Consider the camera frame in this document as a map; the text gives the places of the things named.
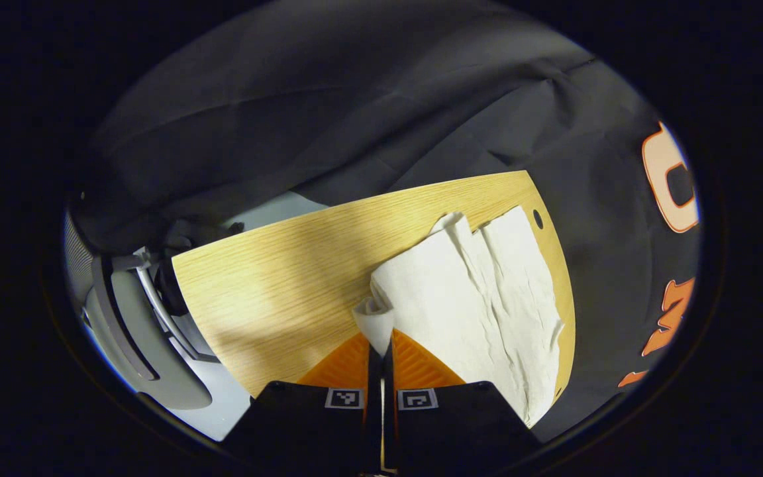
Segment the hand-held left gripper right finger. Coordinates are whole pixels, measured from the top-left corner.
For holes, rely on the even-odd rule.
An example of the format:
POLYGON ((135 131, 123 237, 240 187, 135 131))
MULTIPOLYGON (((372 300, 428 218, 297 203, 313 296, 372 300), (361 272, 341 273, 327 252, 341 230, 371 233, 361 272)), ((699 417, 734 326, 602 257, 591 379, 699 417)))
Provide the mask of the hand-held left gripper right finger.
POLYGON ((383 471, 499 474, 540 447, 494 383, 465 381, 393 330, 382 362, 383 471))

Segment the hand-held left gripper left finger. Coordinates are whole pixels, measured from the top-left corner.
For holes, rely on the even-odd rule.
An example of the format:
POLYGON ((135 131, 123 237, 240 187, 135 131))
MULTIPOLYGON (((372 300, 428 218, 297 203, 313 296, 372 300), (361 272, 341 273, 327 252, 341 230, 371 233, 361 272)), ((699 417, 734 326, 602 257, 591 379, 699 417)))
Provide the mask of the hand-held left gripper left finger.
POLYGON ((379 474, 381 370, 357 333, 297 382, 267 383, 222 444, 246 474, 379 474))

